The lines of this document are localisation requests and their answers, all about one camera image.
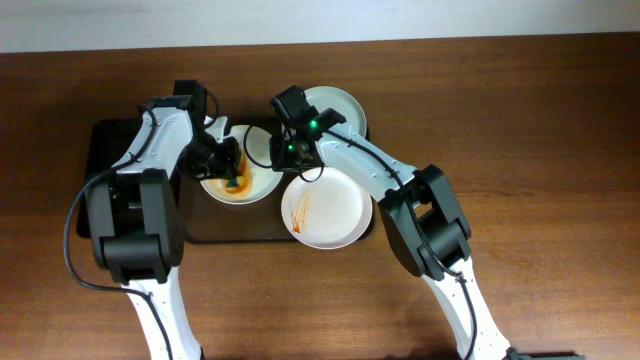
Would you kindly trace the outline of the green and orange sponge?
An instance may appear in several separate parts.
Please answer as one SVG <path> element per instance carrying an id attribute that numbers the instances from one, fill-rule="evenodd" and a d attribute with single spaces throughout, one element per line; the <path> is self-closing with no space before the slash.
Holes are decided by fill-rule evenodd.
<path id="1" fill-rule="evenodd" d="M 247 194 L 251 191 L 253 175 L 250 169 L 249 161 L 244 152 L 241 153 L 237 174 L 230 180 L 224 180 L 222 189 L 227 194 Z"/>

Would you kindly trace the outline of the white plate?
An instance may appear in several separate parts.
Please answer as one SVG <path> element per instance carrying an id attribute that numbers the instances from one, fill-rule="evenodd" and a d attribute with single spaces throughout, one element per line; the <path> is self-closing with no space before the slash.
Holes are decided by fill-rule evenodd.
<path id="1" fill-rule="evenodd" d="M 253 127 L 247 137 L 247 149 L 254 160 L 267 165 L 270 163 L 269 140 L 271 134 L 266 130 Z M 239 187 L 227 188 L 224 179 L 211 179 L 201 182 L 201 186 L 214 199 L 231 205 L 245 205 L 257 202 L 272 193 L 282 179 L 283 174 L 272 169 L 264 169 L 246 160 Z"/>
<path id="2" fill-rule="evenodd" d="M 373 225 L 373 200 L 342 172 L 314 168 L 286 187 L 281 215 L 286 229 L 302 244 L 335 250 L 366 236 Z"/>

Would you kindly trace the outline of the grey-white plate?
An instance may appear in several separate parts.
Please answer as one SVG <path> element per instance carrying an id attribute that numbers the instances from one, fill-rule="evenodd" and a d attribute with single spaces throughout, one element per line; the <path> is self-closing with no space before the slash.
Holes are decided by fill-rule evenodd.
<path id="1" fill-rule="evenodd" d="M 332 86 L 316 86 L 304 91 L 307 102 L 319 112 L 333 109 L 346 118 L 353 132 L 365 137 L 368 131 L 365 112 L 348 92 Z"/>

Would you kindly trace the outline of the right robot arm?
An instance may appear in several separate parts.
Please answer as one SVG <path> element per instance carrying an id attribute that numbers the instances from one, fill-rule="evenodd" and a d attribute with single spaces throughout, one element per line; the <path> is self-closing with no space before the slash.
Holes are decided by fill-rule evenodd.
<path id="1" fill-rule="evenodd" d="M 279 172 L 318 166 L 355 181 L 378 204 L 396 259 L 433 291 L 463 359 L 514 359 L 479 289 L 471 258 L 470 224 L 441 169 L 422 170 L 397 161 L 359 133 L 332 108 L 310 105 L 291 86 L 271 101 L 284 129 L 270 141 Z"/>

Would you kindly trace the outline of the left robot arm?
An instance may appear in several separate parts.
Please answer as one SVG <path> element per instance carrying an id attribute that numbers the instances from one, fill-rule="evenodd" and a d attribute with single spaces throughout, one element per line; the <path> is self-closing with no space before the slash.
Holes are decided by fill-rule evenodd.
<path id="1" fill-rule="evenodd" d="M 225 118 L 208 116 L 212 99 L 195 80 L 178 80 L 172 95 L 151 98 L 125 154 L 77 196 L 86 204 L 95 261 L 114 281 L 108 289 L 131 301 L 154 359 L 204 356 L 180 290 L 186 230 L 172 182 L 239 174 L 238 141 Z"/>

